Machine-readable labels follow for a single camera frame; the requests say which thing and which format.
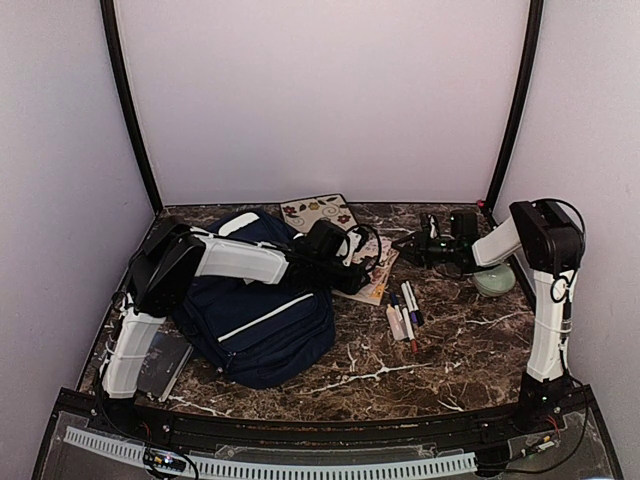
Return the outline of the orange Treehouse book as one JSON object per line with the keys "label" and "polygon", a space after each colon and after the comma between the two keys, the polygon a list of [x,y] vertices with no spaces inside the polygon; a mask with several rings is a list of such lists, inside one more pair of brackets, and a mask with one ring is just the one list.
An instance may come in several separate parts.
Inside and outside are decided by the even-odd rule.
{"label": "orange Treehouse book", "polygon": [[337,290],[334,290],[333,294],[357,302],[379,306],[389,281],[391,270],[398,256],[399,252],[391,249],[390,253],[383,258],[382,265],[377,266],[370,274],[371,282],[356,294],[348,295]]}

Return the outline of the navy blue student backpack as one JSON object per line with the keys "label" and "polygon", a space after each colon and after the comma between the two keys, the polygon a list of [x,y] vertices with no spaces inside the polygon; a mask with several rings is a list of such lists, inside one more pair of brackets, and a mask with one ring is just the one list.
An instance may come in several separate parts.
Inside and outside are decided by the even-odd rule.
{"label": "navy blue student backpack", "polygon": [[201,276],[172,314],[180,333],[229,380],[276,387],[334,345],[331,292]]}

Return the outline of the Taming of the Shrew book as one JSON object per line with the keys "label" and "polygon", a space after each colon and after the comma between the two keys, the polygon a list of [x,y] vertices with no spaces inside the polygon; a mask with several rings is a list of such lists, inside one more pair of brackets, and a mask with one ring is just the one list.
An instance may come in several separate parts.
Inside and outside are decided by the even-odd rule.
{"label": "Taming of the Shrew book", "polygon": [[375,236],[371,235],[352,258],[353,263],[364,263],[367,268],[373,265],[374,260],[378,260],[376,266],[369,272],[371,285],[381,285],[391,272],[398,257],[398,252],[392,247],[392,242],[391,238],[382,236],[380,240],[377,240]]}

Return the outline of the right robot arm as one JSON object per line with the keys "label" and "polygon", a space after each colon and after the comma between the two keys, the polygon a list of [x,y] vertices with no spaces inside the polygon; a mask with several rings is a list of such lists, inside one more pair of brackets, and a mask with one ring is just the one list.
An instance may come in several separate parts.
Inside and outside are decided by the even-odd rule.
{"label": "right robot arm", "polygon": [[461,275],[489,271],[516,251],[524,252],[535,284],[535,327],[523,374],[520,400],[510,424],[521,434],[534,432],[549,416],[548,401],[571,389],[567,349],[572,330],[575,284],[586,251],[586,225],[579,210],[555,198],[518,201],[510,216],[491,233],[479,233],[477,214],[454,210],[450,233],[438,220],[420,216],[420,229],[392,242],[401,258],[414,266],[453,265]]}

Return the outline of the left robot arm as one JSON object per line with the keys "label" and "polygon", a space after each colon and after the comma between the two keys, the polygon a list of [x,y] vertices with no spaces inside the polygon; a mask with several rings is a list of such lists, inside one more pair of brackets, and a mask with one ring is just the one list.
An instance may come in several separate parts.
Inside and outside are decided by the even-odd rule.
{"label": "left robot arm", "polygon": [[121,324],[100,370],[111,397],[103,421],[120,436],[140,429],[140,412],[124,399],[135,395],[166,320],[237,384],[268,389],[307,370],[334,344],[333,293],[369,283],[380,259],[362,250],[376,238],[370,226],[326,219],[300,233],[260,209],[207,228],[164,220],[130,262]]}

